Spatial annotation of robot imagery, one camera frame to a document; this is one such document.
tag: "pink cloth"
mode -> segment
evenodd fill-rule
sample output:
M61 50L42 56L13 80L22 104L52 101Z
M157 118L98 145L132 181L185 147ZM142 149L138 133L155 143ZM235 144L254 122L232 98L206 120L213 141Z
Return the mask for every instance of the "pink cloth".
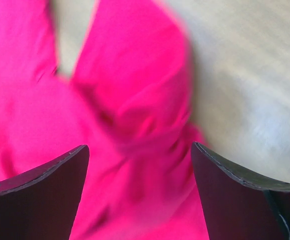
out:
M47 6L0 0L0 181L87 144L71 240L208 240L187 38L151 0L101 0L67 84Z

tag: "magenta garment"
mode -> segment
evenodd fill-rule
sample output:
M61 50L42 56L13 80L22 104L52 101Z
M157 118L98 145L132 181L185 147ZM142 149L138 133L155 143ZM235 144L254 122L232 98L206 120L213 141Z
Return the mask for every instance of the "magenta garment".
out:
M47 6L0 0L0 181L87 144L71 240L208 240L184 33L152 0L100 0L66 83Z

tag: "light wood surface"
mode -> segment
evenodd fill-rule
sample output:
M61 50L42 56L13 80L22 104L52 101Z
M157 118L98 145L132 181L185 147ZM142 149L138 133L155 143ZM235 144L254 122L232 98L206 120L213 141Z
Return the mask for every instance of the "light wood surface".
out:
M93 0L53 0L60 67L70 74ZM290 182L290 0L167 0L190 32L193 119L210 147Z

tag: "floor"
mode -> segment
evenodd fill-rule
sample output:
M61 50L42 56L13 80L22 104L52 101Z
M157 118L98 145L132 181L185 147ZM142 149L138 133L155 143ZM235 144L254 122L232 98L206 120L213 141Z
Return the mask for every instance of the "floor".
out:
M290 182L290 0L167 0L195 62L193 120L210 147ZM53 0L60 66L79 55L93 0Z

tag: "pink fabric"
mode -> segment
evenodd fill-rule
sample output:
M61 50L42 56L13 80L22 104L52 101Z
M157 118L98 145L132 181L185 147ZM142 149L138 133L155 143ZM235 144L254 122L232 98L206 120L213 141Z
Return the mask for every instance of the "pink fabric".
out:
M189 50L153 1L101 0L66 84L47 2L0 0L0 181L87 144L71 240L208 240Z

